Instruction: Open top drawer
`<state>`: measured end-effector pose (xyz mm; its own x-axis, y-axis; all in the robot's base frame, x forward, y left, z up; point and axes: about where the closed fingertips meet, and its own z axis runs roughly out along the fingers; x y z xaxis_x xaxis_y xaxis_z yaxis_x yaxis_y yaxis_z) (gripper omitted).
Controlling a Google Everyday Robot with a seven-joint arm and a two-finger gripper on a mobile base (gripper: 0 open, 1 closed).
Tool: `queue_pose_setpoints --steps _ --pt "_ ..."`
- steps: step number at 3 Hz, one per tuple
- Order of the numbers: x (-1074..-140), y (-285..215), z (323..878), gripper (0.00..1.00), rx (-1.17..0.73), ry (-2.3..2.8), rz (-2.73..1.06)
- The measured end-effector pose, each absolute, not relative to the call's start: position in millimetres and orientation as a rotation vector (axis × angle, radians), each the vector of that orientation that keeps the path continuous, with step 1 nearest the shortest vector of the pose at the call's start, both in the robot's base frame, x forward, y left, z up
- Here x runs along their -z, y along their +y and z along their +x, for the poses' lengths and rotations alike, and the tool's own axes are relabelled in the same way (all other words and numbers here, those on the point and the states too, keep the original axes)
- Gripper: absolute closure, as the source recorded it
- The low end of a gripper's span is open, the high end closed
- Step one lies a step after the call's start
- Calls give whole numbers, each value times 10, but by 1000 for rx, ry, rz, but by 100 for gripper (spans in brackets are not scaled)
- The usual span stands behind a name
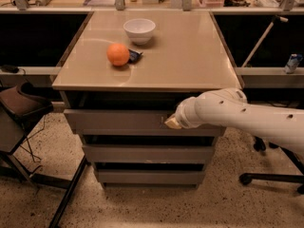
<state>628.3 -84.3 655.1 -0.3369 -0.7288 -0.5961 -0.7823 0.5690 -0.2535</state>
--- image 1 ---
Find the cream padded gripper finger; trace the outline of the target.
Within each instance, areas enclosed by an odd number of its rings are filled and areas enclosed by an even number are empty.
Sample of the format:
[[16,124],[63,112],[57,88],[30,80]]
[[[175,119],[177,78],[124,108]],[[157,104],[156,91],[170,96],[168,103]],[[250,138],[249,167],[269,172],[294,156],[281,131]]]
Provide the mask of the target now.
[[169,118],[167,118],[164,123],[171,129],[181,129],[181,124],[175,114],[172,114]]

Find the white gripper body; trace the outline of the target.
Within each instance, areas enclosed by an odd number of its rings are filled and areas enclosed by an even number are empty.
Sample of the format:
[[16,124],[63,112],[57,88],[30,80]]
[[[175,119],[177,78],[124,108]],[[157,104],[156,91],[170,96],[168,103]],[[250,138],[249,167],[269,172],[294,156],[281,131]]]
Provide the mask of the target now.
[[197,128],[202,125],[202,119],[197,113],[197,104],[199,102],[199,97],[190,97],[178,105],[175,118],[182,128]]

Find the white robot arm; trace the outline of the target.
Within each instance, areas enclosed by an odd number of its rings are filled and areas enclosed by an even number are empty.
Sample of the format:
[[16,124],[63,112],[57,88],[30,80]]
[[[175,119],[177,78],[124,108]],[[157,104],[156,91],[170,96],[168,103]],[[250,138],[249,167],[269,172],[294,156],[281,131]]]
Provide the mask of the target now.
[[165,124],[173,129],[203,124],[233,127],[287,148],[304,152],[304,111],[294,108],[248,104],[237,88],[224,88],[183,100]]

